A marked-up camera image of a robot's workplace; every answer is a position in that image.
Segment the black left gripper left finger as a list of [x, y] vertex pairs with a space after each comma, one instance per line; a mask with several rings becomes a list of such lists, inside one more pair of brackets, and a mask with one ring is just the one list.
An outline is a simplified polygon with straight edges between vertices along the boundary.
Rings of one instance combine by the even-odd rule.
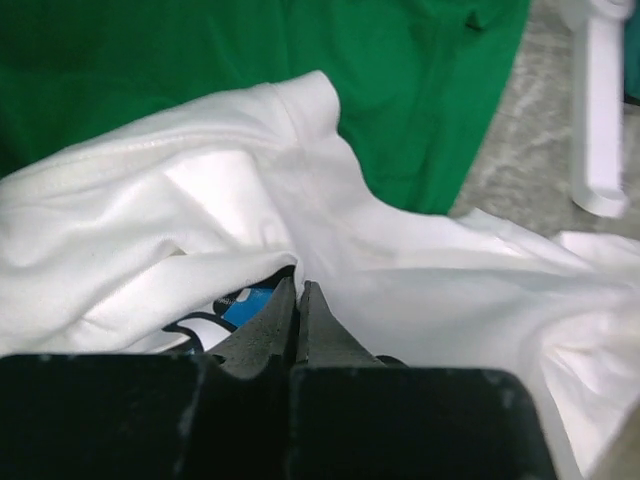
[[295, 290], [218, 353], [1, 361], [5, 479], [279, 479]]

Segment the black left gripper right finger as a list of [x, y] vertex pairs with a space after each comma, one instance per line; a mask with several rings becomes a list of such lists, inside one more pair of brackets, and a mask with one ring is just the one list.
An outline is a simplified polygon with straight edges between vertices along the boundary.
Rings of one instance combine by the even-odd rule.
[[494, 369], [416, 368], [371, 355], [305, 285], [290, 374], [293, 479], [551, 479], [533, 400]]

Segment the white t-shirt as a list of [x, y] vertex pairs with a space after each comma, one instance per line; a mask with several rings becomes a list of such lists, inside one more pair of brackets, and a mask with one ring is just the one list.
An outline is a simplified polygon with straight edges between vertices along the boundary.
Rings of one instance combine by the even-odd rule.
[[367, 189], [319, 72], [202, 97], [1, 182], [1, 351], [156, 352], [164, 327], [294, 266], [366, 347], [530, 389], [564, 479], [639, 400], [639, 244], [545, 238]]

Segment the green t-shirt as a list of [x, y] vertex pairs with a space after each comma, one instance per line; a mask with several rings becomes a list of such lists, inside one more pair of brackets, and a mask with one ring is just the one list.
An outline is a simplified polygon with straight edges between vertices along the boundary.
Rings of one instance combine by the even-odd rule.
[[5, 1], [1, 171], [198, 97], [324, 73], [382, 201], [449, 212], [526, 1]]

